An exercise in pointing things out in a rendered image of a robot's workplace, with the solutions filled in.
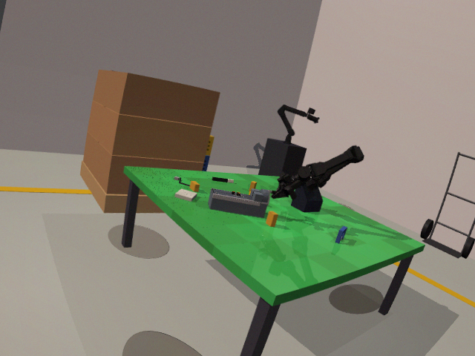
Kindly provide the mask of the beige flat rectangular block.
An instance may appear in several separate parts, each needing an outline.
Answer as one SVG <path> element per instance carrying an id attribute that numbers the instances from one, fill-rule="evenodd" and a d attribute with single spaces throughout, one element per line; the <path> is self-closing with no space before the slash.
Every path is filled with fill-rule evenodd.
<path id="1" fill-rule="evenodd" d="M 182 200 L 187 200 L 189 202 L 192 202 L 194 198 L 197 196 L 197 193 L 192 192 L 192 191 L 187 191 L 184 189 L 180 189 L 174 197 L 182 199 Z"/>

